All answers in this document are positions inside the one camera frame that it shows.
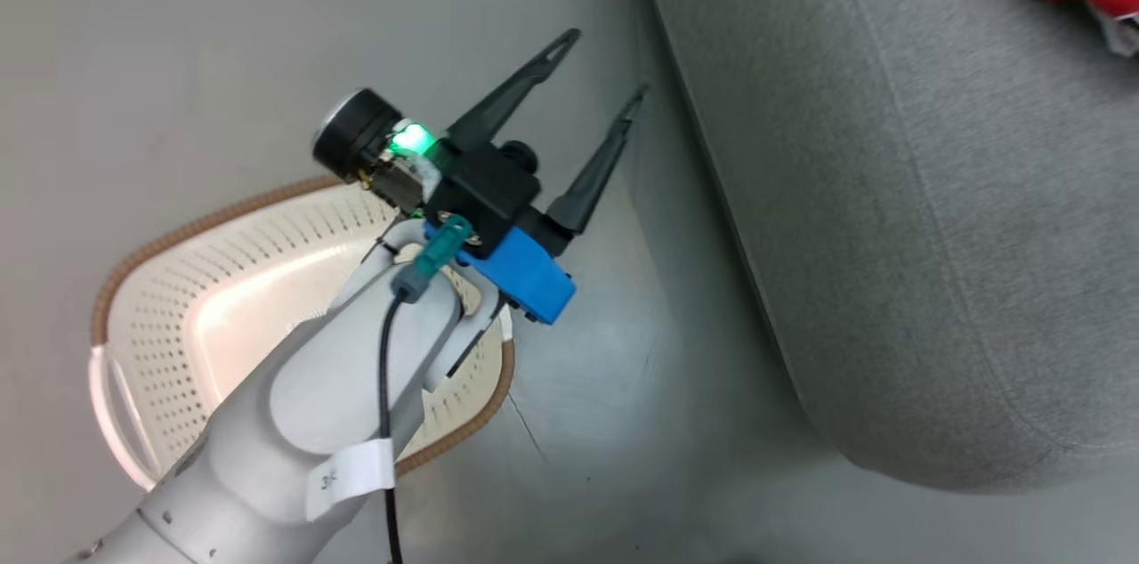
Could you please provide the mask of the grey fabric sofa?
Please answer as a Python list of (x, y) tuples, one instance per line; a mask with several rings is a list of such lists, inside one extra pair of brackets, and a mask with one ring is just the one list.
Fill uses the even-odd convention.
[(1139, 59), (1041, 0), (654, 0), (775, 342), (866, 471), (1139, 468)]

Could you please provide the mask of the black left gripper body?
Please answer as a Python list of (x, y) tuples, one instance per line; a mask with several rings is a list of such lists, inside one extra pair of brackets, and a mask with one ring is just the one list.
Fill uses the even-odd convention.
[(364, 183), (405, 215), (423, 211), (440, 226), (450, 213), (473, 224), (466, 250), (484, 258), (511, 227), (552, 258), (572, 236), (538, 211), (536, 154), (521, 141), (490, 141), (459, 153), (405, 117), (370, 87), (349, 95), (316, 131), (312, 155), (345, 183)]

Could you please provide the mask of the white perforated laundry basket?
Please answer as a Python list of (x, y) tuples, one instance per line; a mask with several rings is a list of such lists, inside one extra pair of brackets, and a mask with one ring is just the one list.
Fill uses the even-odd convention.
[(150, 490), (278, 342), (321, 316), (390, 204), (328, 178), (233, 203), (130, 254), (99, 292), (91, 406), (118, 466)]

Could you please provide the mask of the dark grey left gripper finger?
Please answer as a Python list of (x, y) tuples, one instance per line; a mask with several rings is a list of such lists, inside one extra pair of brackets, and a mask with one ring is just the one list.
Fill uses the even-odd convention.
[(580, 36), (581, 28), (566, 28), (562, 36), (557, 36), (501, 85), (497, 85), (492, 93), (487, 93), (487, 97), (466, 111), (460, 118), (456, 118), (446, 130), (448, 141), (452, 147), (464, 153), (495, 139), (501, 126), (513, 117), (513, 113), (525, 101), (533, 87), (541, 85), (552, 75)]
[(585, 232), (587, 223), (593, 219), (595, 207), (603, 198), (611, 181), (618, 160), (626, 144), (629, 134), (634, 126), (637, 115), (642, 109), (644, 98), (650, 93), (650, 85), (644, 83), (631, 95), (626, 105), (618, 111), (618, 114), (611, 122), (601, 146), (597, 148), (585, 166), (577, 172), (577, 178), (570, 183), (570, 189), (558, 196), (546, 210), (546, 216), (554, 220), (562, 230), (581, 235)]

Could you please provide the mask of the white paper label tape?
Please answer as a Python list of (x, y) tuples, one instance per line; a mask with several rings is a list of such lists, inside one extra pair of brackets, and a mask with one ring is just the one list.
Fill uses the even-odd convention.
[(319, 463), (305, 481), (305, 518), (317, 522), (338, 504), (396, 487), (393, 439), (352, 444)]

